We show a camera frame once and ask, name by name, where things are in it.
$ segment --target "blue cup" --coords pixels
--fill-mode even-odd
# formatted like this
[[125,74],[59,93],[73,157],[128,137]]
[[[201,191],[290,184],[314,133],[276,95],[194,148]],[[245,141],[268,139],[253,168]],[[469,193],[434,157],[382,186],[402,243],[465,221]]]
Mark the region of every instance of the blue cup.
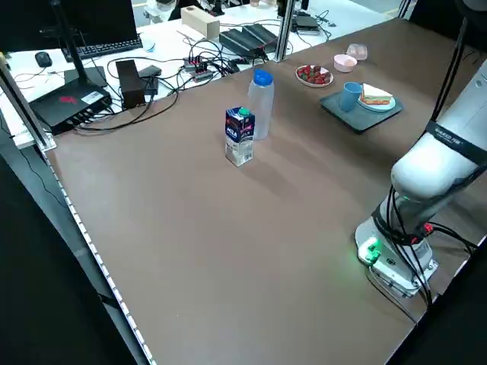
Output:
[[362,85],[357,82],[345,82],[343,91],[340,94],[340,109],[349,112],[357,104],[358,97],[362,93]]

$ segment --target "computer mouse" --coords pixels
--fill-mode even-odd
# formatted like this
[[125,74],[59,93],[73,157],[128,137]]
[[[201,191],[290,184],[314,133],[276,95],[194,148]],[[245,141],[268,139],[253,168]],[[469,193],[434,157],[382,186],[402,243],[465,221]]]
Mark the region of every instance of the computer mouse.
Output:
[[46,68],[53,65],[53,61],[47,52],[38,52],[35,57],[39,67]]

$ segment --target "white desk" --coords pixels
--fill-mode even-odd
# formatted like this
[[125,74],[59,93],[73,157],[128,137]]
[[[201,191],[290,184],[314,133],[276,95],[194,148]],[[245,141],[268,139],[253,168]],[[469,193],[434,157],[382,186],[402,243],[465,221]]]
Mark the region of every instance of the white desk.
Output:
[[[330,37],[331,40],[391,19],[391,17],[386,14],[379,14],[361,5],[355,4],[354,2],[350,2],[349,0],[326,0],[325,2],[315,0],[314,3],[311,2],[308,12],[312,15],[318,15],[325,10],[329,10],[326,18],[336,24],[336,27],[326,28],[332,34]],[[244,5],[225,9],[224,11],[225,14],[219,17],[222,24],[242,24],[267,19],[275,19],[275,21],[265,22],[265,24],[275,23],[275,26],[265,25],[265,27],[275,34],[279,32],[280,22],[277,21],[276,7],[271,7],[267,4],[261,4],[258,8],[254,8],[250,5]],[[230,27],[222,26],[221,30],[226,30],[229,28]],[[189,46],[183,42],[184,36],[181,33],[186,34],[194,40],[202,39],[201,34],[182,25],[181,21],[179,20],[140,27],[138,28],[138,32],[143,33],[144,36],[150,37],[155,41],[156,46],[153,52],[146,52],[143,49],[135,49],[128,52],[103,56],[95,59],[97,66],[103,66],[105,68],[107,81],[115,90],[118,90],[119,82],[118,79],[113,78],[107,71],[107,63],[109,61],[118,59],[120,57],[150,57],[161,61],[169,59],[182,59],[183,57],[188,56]],[[326,41],[326,37],[323,33],[319,36],[301,36],[301,38],[312,46]],[[292,45],[293,52],[298,52],[309,47],[294,33],[289,35],[289,42]],[[209,43],[203,43],[202,47],[210,49],[214,48]],[[64,70],[74,68],[72,63],[66,62],[59,49],[49,50],[47,52],[53,60],[53,66],[45,70],[41,75],[36,76],[29,81],[19,83],[19,87],[23,89],[23,93],[27,101],[34,100],[64,83],[62,73],[60,75],[47,75],[47,72],[62,72]],[[228,49],[224,49],[224,52],[231,53]],[[30,78],[30,76],[20,74],[36,74],[40,71],[34,59],[35,53],[36,52],[13,53],[12,58],[8,60],[12,68],[12,75],[14,77],[18,76],[19,81]],[[142,69],[148,65],[156,65],[162,69],[163,76],[174,75],[178,68],[182,65],[181,61],[159,63],[148,60],[136,60],[135,62],[138,69]],[[84,60],[83,63],[87,67],[93,66],[91,60]],[[240,69],[249,67],[251,67],[251,65],[241,65]],[[116,75],[116,67],[113,63],[110,65],[110,72],[112,75]],[[175,78],[169,79],[168,81],[172,85],[176,85]],[[192,87],[194,85],[195,84],[193,82],[189,82],[187,87]],[[113,97],[116,97],[111,89],[107,87],[107,90],[112,94]],[[157,98],[164,97],[166,94],[167,89],[160,87]],[[0,109],[4,114],[8,129],[12,135],[15,135],[15,144],[19,148],[32,145],[32,136],[27,131],[23,122],[4,94],[0,97]]]

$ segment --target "bowl of strawberries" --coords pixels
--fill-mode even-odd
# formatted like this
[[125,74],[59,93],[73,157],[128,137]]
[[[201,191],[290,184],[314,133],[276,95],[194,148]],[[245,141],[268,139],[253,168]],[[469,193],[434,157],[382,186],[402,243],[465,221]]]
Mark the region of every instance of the bowl of strawberries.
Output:
[[309,87],[325,87],[333,82],[332,73],[319,65],[302,65],[296,68],[296,77]]

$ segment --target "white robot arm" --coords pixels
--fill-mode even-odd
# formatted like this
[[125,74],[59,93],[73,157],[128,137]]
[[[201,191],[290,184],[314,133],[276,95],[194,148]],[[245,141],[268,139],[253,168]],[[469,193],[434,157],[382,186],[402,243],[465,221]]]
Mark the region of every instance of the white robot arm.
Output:
[[[438,125],[444,128],[440,133],[446,143],[426,132],[393,166],[391,180],[395,193],[386,197],[372,217],[355,232],[360,260],[366,265],[373,262],[374,270],[408,297],[418,291],[420,283],[400,253],[417,271],[423,270],[426,280],[438,264],[432,258],[426,238],[418,240],[413,237],[412,242],[399,247],[401,252],[398,253],[391,234],[394,231],[400,232],[403,227],[407,233],[422,229],[456,192],[473,181],[471,177],[479,169],[478,161],[476,163],[464,157],[451,144],[455,143],[456,137],[460,137],[481,152],[487,151],[487,61],[452,107],[438,120]],[[392,200],[395,201],[402,222],[395,209],[392,209]],[[421,268],[414,256],[418,258]]]

